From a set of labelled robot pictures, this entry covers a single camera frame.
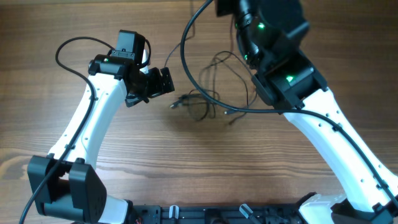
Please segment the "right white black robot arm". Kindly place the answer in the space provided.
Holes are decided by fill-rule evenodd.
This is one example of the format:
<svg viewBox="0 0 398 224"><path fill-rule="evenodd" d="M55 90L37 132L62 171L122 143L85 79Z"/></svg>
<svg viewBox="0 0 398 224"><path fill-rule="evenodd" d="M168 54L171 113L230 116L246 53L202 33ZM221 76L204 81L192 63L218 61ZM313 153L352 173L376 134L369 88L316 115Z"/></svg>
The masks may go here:
<svg viewBox="0 0 398 224"><path fill-rule="evenodd" d="M244 60L261 100L313 144L343 193L310 193L298 206L307 223L392 223L397 176L371 152L338 106L325 78L300 50L309 30L301 4L217 1L217 16L232 15Z"/></svg>

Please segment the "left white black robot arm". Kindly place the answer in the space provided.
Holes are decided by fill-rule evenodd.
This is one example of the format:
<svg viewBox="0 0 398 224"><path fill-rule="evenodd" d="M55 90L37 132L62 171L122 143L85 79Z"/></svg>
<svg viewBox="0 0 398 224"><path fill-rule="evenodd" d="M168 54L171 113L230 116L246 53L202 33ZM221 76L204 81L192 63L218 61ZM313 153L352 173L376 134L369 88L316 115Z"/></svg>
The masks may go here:
<svg viewBox="0 0 398 224"><path fill-rule="evenodd" d="M130 200L107 193L96 173L104 136L121 104L148 103L170 93L168 68L150 68L150 43L121 30L115 47L88 66L85 93L62 137L46 156L33 156L27 167L32 189L28 206L40 215L75 223L142 223Z"/></svg>

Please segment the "black USB-A cable blue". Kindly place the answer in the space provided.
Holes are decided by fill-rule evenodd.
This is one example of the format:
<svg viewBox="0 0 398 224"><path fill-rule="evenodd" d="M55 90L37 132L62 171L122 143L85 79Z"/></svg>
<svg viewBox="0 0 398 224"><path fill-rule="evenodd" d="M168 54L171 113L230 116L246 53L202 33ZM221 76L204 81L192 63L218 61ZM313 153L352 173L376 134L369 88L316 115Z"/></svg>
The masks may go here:
<svg viewBox="0 0 398 224"><path fill-rule="evenodd" d="M251 101L249 101L249 91L246 81L243 79L241 75L235 72L226 63L227 59L229 59L231 56L234 56L241 63L243 63L242 60L232 51L220 51L214 55L210 64L201 70L199 76L201 78L201 75L204 71L207 71L209 73L210 69L214 68L213 88L211 90L206 89L205 91L211 92L213 94L213 97L219 100L220 94L215 90L215 78L216 78L217 66L218 64L222 63L243 82L246 90L246 108L249 108L255 102L257 98L257 93L254 95L254 98ZM191 90L188 94L181 95L177 101L175 101L170 105L170 108L175 109L178 106L186 106L190 117L195 121L201 121L206 117L214 119L216 117L216 109L215 109L216 104L214 102L208 101L206 98L203 97L201 93L194 93L194 91L195 90Z"/></svg>

